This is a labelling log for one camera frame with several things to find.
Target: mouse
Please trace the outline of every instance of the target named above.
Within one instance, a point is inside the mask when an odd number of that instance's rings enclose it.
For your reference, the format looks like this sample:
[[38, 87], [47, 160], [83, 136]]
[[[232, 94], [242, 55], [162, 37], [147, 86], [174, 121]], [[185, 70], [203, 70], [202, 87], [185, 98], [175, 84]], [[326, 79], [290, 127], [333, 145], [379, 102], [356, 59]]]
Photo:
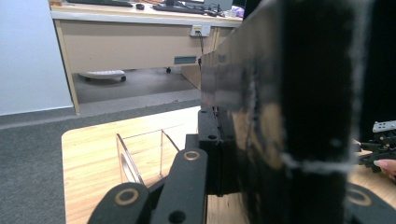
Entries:
[[138, 4], [136, 4], [136, 9], [144, 10], [145, 9], [145, 5], [138, 3]]

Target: screw hole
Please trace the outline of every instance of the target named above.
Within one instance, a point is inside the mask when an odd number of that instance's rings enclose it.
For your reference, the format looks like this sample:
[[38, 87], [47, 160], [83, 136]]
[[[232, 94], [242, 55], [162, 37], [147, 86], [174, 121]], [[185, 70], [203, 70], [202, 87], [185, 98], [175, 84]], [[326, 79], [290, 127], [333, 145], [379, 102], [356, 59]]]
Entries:
[[186, 220], [186, 214], [182, 211], [175, 211], [169, 215], [168, 219], [171, 223], [183, 223]]

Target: wooden desk surface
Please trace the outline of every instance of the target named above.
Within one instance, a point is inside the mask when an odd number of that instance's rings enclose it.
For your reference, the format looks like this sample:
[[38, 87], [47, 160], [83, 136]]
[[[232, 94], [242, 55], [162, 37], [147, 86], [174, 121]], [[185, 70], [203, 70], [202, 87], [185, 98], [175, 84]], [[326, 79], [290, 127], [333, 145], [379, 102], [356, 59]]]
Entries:
[[[116, 133], [133, 136], [178, 124], [196, 127], [199, 107], [75, 129], [62, 136], [66, 223], [86, 223], [94, 207], [121, 183]], [[383, 174], [357, 166], [352, 183], [370, 189], [396, 209], [396, 186]], [[208, 199], [208, 223], [245, 223], [237, 194]], [[219, 211], [227, 210], [227, 215]]]
[[158, 24], [197, 24], [212, 25], [217, 27], [237, 27], [241, 18], [232, 17], [210, 17], [207, 15], [176, 13], [157, 11], [152, 4], [145, 5], [144, 10], [137, 10], [135, 3], [133, 7], [108, 7], [85, 4], [64, 4], [61, 7], [52, 6], [51, 15], [53, 19], [63, 20], [85, 20], [85, 21], [120, 21]]

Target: gray carpet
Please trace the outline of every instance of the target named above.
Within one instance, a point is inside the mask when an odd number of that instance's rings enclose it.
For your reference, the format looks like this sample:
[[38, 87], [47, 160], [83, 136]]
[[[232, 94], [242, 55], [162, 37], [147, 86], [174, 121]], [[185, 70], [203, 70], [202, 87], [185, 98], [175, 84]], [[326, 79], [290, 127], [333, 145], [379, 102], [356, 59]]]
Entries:
[[0, 130], [0, 223], [64, 223], [61, 136], [66, 131], [199, 104], [193, 100]]
[[167, 74], [164, 68], [125, 70], [126, 81], [119, 78], [91, 79], [74, 74], [80, 104], [117, 100], [165, 92], [189, 91], [196, 88], [181, 75], [180, 68], [172, 67]]

